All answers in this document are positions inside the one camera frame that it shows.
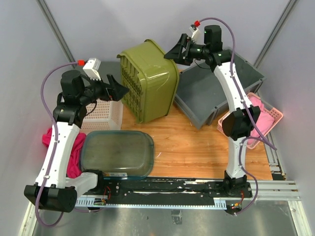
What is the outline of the dark grey plastic tray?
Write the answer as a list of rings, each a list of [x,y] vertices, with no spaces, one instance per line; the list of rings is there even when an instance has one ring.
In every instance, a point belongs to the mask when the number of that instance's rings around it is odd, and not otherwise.
[[[117,61],[102,61],[98,73],[102,80],[105,83],[109,83],[107,74],[113,75],[114,79],[118,82],[121,83],[121,68],[120,68],[120,63]]]

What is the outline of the white perforated plastic basket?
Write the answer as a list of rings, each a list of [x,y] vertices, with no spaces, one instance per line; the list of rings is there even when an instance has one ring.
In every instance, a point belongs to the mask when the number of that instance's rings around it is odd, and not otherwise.
[[[82,123],[80,132],[88,134],[92,131],[120,130],[123,120],[123,104],[121,101],[97,100],[97,105],[90,104],[87,115]]]

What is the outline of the olive green plastic basin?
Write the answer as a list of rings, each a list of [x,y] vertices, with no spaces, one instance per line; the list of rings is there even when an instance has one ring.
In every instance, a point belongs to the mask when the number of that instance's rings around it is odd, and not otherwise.
[[[165,59],[164,54],[155,41],[146,39],[117,55],[122,84],[129,89],[123,103],[137,123],[148,123],[170,112],[179,71],[175,62]]]

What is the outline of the grey plastic bin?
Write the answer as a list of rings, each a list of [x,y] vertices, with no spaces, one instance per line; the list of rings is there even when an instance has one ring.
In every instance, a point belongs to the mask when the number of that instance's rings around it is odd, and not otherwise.
[[[266,77],[239,54],[235,54],[234,63],[245,93],[256,93]],[[211,125],[217,116],[228,110],[220,82],[203,61],[194,62],[180,72],[174,102],[197,129]]]

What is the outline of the translucent blue plastic tub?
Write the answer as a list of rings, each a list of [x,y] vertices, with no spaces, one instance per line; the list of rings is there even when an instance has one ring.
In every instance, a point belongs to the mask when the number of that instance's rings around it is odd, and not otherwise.
[[[99,170],[104,179],[140,180],[152,171],[155,161],[153,138],[141,131],[93,131],[84,141],[80,167]]]

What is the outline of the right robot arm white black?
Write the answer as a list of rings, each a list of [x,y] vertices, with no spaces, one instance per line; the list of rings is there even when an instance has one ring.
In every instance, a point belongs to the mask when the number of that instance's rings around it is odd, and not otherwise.
[[[245,158],[247,142],[256,127],[260,108],[248,99],[234,63],[235,52],[222,47],[221,27],[209,25],[204,28],[204,43],[196,43],[200,31],[198,23],[190,26],[191,36],[183,33],[178,43],[164,55],[176,64],[191,65],[193,60],[204,60],[214,73],[227,99],[229,115],[222,122],[228,137],[228,164],[220,190],[233,197],[247,189]]]

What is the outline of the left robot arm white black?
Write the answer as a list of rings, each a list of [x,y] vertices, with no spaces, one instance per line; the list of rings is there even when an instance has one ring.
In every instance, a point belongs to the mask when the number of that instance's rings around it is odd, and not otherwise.
[[[102,79],[90,79],[78,70],[66,71],[61,77],[62,92],[56,108],[49,115],[53,121],[51,141],[42,169],[33,185],[26,185],[25,197],[36,210],[59,212],[73,211],[77,198],[92,191],[101,194],[105,190],[100,170],[87,170],[80,176],[66,178],[67,166],[75,139],[77,138],[87,106],[102,101],[120,101],[129,89],[108,74],[108,83]]]

